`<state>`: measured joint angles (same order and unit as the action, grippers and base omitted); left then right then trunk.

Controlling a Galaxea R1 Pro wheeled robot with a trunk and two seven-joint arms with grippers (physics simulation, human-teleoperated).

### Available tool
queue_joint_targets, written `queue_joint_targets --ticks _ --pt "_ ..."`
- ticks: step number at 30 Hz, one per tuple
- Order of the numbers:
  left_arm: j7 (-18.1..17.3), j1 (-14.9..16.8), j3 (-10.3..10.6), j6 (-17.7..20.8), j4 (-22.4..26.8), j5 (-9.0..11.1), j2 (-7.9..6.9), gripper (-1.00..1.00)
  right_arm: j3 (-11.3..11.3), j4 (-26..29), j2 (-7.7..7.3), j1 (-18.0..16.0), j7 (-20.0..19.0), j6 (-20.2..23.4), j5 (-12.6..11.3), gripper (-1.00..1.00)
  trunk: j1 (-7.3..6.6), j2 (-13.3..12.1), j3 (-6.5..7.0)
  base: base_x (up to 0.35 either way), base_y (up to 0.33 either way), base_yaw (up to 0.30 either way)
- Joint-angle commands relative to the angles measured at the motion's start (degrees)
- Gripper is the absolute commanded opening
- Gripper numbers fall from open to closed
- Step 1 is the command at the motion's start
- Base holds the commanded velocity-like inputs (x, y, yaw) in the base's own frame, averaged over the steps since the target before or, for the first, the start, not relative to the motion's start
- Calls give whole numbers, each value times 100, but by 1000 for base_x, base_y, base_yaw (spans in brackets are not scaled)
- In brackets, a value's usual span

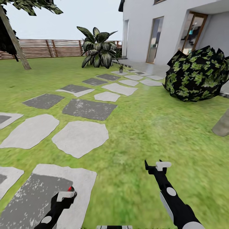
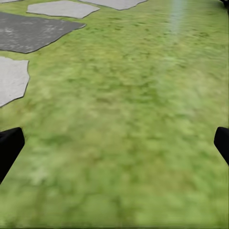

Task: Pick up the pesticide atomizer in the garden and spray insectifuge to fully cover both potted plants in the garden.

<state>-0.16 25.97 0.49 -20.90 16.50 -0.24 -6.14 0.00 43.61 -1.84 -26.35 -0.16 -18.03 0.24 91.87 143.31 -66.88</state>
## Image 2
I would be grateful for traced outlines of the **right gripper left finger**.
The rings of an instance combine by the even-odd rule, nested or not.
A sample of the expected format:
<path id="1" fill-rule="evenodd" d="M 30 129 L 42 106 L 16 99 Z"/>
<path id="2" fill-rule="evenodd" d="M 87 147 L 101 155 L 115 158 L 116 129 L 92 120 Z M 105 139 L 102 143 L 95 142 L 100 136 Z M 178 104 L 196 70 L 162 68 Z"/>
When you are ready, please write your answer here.
<path id="1" fill-rule="evenodd" d="M 21 127 L 0 132 L 0 184 L 25 145 Z"/>

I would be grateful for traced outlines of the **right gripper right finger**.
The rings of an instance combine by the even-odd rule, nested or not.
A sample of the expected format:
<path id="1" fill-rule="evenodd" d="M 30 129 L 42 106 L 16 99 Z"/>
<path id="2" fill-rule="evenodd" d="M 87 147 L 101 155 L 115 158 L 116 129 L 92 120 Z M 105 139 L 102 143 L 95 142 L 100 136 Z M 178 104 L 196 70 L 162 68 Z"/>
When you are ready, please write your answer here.
<path id="1" fill-rule="evenodd" d="M 217 128 L 214 145 L 229 164 L 229 128 L 221 126 Z"/>

